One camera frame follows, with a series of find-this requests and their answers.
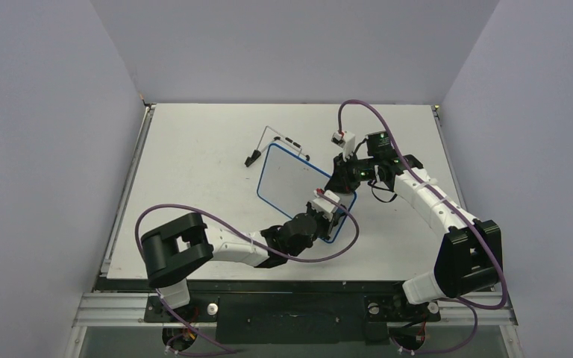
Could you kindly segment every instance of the gray wall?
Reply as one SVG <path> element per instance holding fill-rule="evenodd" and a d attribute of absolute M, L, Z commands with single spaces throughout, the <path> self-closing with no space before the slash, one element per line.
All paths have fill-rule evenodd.
<path fill-rule="evenodd" d="M 525 352 L 573 357 L 573 1 L 500 1 L 442 120 L 469 208 L 504 230 Z"/>
<path fill-rule="evenodd" d="M 436 104 L 498 0 L 92 0 L 147 101 Z"/>
<path fill-rule="evenodd" d="M 59 357 L 143 106 L 87 0 L 0 1 L 0 357 Z"/>

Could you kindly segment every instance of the purple cable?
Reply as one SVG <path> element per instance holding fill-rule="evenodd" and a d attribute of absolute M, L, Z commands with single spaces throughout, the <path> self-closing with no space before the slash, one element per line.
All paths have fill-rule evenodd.
<path fill-rule="evenodd" d="M 255 240 L 253 240 L 250 237 L 247 237 L 244 233 L 241 233 L 240 231 L 238 231 L 235 227 L 231 226 L 230 224 L 228 224 L 227 222 L 225 222 L 223 219 L 219 218 L 218 216 L 215 216 L 213 214 L 208 213 L 207 211 L 201 210 L 201 209 L 197 209 L 195 207 L 190 207 L 187 205 L 182 205 L 182 204 L 158 204 L 158 205 L 154 205 L 153 207 L 149 207 L 148 209 L 144 210 L 144 212 L 140 215 L 139 218 L 137 218 L 137 222 L 135 223 L 135 241 L 137 243 L 137 248 L 140 250 L 140 255 L 142 256 L 142 259 L 144 257 L 144 250 L 142 247 L 142 243 L 140 241 L 140 225 L 142 223 L 142 220 L 145 218 L 146 215 L 148 215 L 150 212 L 155 211 L 155 210 L 159 210 L 159 209 L 163 209 L 163 208 L 171 208 L 171 209 L 182 209 L 182 210 L 189 210 L 189 211 L 193 211 L 195 213 L 199 213 L 203 216 L 206 216 L 212 220 L 214 220 L 215 222 L 218 222 L 219 224 L 223 225 L 224 227 L 226 227 L 227 229 L 229 229 L 231 232 L 235 233 L 238 237 L 240 237 L 241 239 L 244 239 L 248 242 L 250 242 L 253 245 L 258 246 L 259 248 L 263 248 L 269 252 L 272 252 L 274 254 L 277 254 L 278 256 L 284 257 L 288 260 L 293 260 L 293 261 L 297 261 L 299 263 L 321 263 L 324 261 L 328 261 L 331 259 L 334 259 L 335 257 L 338 257 L 339 255 L 345 253 L 346 251 L 348 251 L 356 242 L 357 239 L 359 238 L 359 224 L 357 223 L 357 220 L 354 218 L 354 216 L 352 216 L 352 214 L 350 214 L 349 211 L 347 211 L 344 207 L 342 207 L 341 205 L 339 205 L 339 203 L 329 199 L 329 197 L 327 197 L 326 195 L 324 195 L 321 192 L 318 192 L 318 195 L 320 197 L 322 197 L 323 199 L 325 199 L 326 201 L 330 202 L 332 205 L 334 205 L 336 208 L 338 208 L 339 210 L 343 211 L 349 218 L 350 220 L 352 220 L 353 224 L 354 224 L 354 238 L 352 239 L 352 241 L 345 247 L 343 248 L 341 251 L 337 252 L 336 254 L 332 254 L 330 256 L 327 257 L 323 257 L 321 259 L 301 259 L 298 257 L 294 257 L 294 256 L 290 256 L 287 254 L 283 254 L 280 251 L 274 250 L 273 248 L 270 248 L 267 245 L 261 244 Z M 201 331 L 197 330 L 196 328 L 194 328 L 188 321 L 184 320 L 181 316 L 179 316 L 166 302 L 166 300 L 163 300 L 161 298 L 161 294 L 159 293 L 159 290 L 157 290 L 157 294 L 159 295 L 159 299 L 161 301 L 161 304 L 166 308 L 166 310 L 168 311 L 168 313 L 170 313 L 170 315 L 172 315 L 172 317 L 176 318 L 180 323 L 182 323 L 184 326 L 187 327 L 188 330 L 190 330 L 191 332 L 195 333 L 197 336 L 206 339 L 209 343 L 212 343 L 213 345 L 215 345 L 218 348 L 221 348 L 222 350 L 224 350 L 225 352 L 212 352 L 212 353 L 184 353 L 184 352 L 179 352 L 179 354 L 181 356 L 186 356 L 186 357 L 213 357 L 213 356 L 220 356 L 223 354 L 235 354 L 236 351 L 232 348 L 229 348 L 225 345 L 222 345 L 220 343 L 218 343 L 215 339 L 213 339 L 212 337 L 202 333 Z"/>
<path fill-rule="evenodd" d="M 449 347 L 446 349 L 430 349 L 428 351 L 414 351 L 414 354 L 444 354 L 444 353 L 451 353 L 453 351 L 457 351 L 459 349 L 461 349 L 462 347 L 464 347 L 465 345 L 467 345 L 474 337 L 475 337 L 475 333 L 478 331 L 478 313 L 475 312 L 475 309 L 473 308 L 473 306 L 471 304 L 468 304 L 466 302 L 462 302 L 462 301 L 457 301 L 457 300 L 442 300 L 442 301 L 448 301 L 448 302 L 457 302 L 459 304 L 464 304 L 465 306 L 467 306 L 471 312 L 473 312 L 473 330 L 471 331 L 471 334 L 469 334 L 469 337 L 467 337 L 464 341 L 458 343 L 457 345 L 453 346 L 453 347 Z M 396 342 L 394 340 L 394 338 L 392 338 L 392 342 L 394 342 L 394 344 L 397 347 L 400 347 L 403 352 L 406 353 L 412 353 L 412 351 L 401 347 L 401 345 Z"/>
<path fill-rule="evenodd" d="M 407 160 L 405 160 L 405 157 L 403 157 L 403 154 L 401 154 L 401 151 L 399 150 L 398 145 L 396 144 L 396 141 L 394 140 L 394 136 L 392 135 L 392 131 L 389 129 L 387 123 L 385 122 L 385 119 L 383 119 L 383 116 L 381 115 L 381 113 L 379 113 L 379 111 L 377 111 L 370 104 L 368 104 L 364 101 L 358 100 L 358 99 L 349 99 L 347 101 L 344 101 L 339 106 L 339 112 L 337 114 L 337 121 L 339 123 L 339 132 L 342 131 L 342 110 L 347 104 L 360 104 L 360 105 L 368 108 L 371 112 L 374 113 L 375 116 L 377 116 L 377 118 L 379 119 L 379 121 L 381 121 L 381 124 L 383 125 L 383 127 L 385 128 L 385 130 L 387 132 L 387 135 L 388 135 L 389 141 L 390 141 L 390 145 L 396 150 L 396 154 L 398 154 L 398 159 L 401 160 L 401 163 L 403 164 L 405 169 L 414 177 L 414 179 L 416 181 L 418 181 L 420 184 L 423 184 L 425 181 L 422 180 L 412 170 L 412 168 L 410 167 L 410 164 L 407 162 Z M 439 200 L 443 200 L 443 204 L 445 204 L 451 211 L 453 211 L 460 218 L 460 220 L 462 220 L 465 223 L 465 225 L 467 225 L 469 227 L 469 230 L 471 230 L 471 232 L 475 235 L 478 242 L 480 243 L 480 245 L 482 246 L 482 248 L 486 252 L 486 255 L 489 257 L 491 264 L 493 264 L 493 267 L 495 267 L 495 270 L 498 273 L 500 283 L 502 284 L 502 298 L 501 298 L 500 302 L 498 304 L 496 304 L 495 306 L 489 306 L 489 305 L 485 305 L 485 304 L 477 304 L 475 302 L 469 301 L 466 298 L 462 298 L 462 297 L 459 297 L 458 299 L 465 304 L 469 304 L 473 307 L 481 308 L 484 310 L 499 310 L 500 308 L 504 307 L 506 305 L 506 303 L 508 302 L 508 288 L 506 286 L 506 279 L 504 278 L 504 272 L 502 271 L 502 269 L 498 263 L 498 260 L 495 258 L 495 255 L 491 252 L 491 249 L 489 248 L 489 246 L 486 244 L 486 242 L 482 238 L 482 235 L 480 234 L 478 229 L 476 229 L 475 226 L 453 204 L 451 204 L 449 202 L 449 200 L 445 200 L 445 197 L 442 196 L 442 194 L 440 194 L 438 192 L 438 190 L 436 190 L 430 184 L 425 185 L 425 187 L 428 188 Z"/>

